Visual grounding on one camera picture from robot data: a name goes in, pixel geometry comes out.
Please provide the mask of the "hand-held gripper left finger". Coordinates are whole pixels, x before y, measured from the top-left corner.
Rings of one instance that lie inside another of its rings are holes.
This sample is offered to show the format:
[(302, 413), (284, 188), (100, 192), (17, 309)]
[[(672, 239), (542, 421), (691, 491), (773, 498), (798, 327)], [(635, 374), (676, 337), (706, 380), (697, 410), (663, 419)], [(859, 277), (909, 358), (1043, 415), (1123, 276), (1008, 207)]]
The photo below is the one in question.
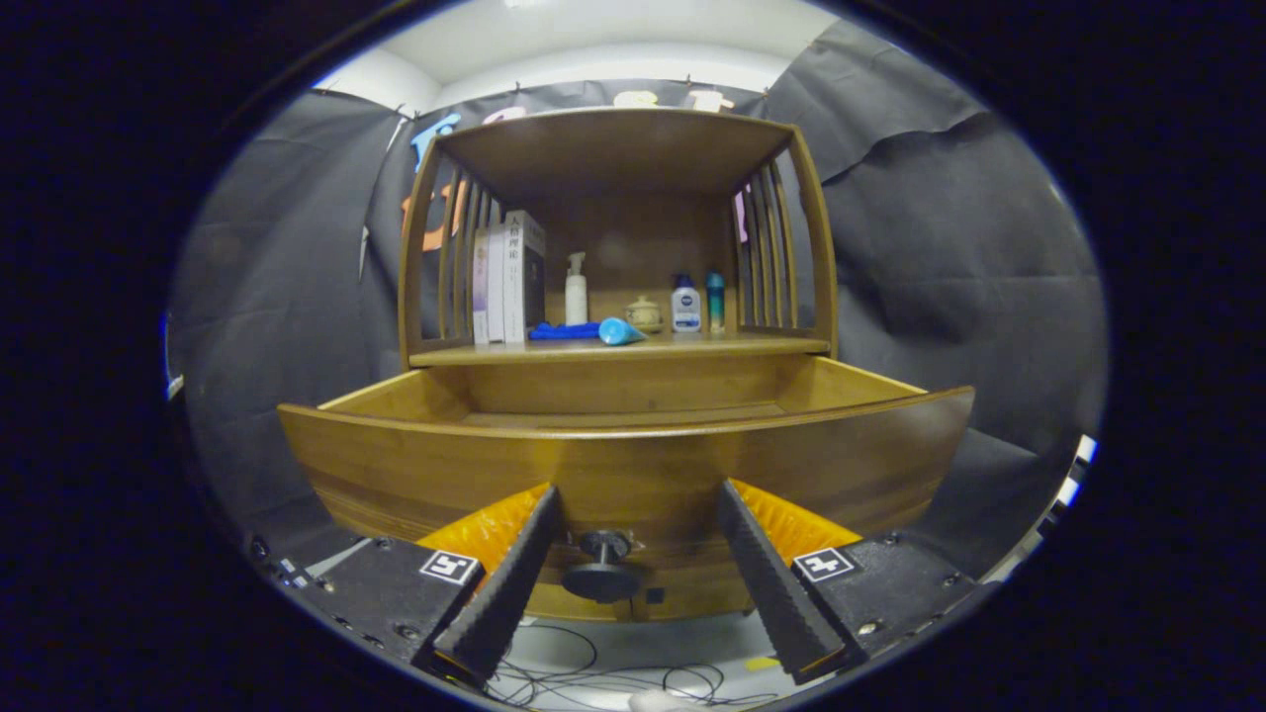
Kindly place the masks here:
[(542, 484), (456, 521), (423, 544), (376, 537), (291, 587), (370, 652), (481, 688), (498, 671), (562, 524)]

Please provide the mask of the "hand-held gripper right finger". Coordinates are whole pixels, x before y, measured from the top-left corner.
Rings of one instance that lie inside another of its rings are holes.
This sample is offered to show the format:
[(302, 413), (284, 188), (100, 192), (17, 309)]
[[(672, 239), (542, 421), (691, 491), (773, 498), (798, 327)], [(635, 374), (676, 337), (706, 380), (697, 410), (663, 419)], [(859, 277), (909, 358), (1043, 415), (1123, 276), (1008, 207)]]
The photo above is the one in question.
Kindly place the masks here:
[(863, 537), (728, 479), (717, 519), (782, 671), (866, 666), (963, 609), (979, 582), (900, 531)]

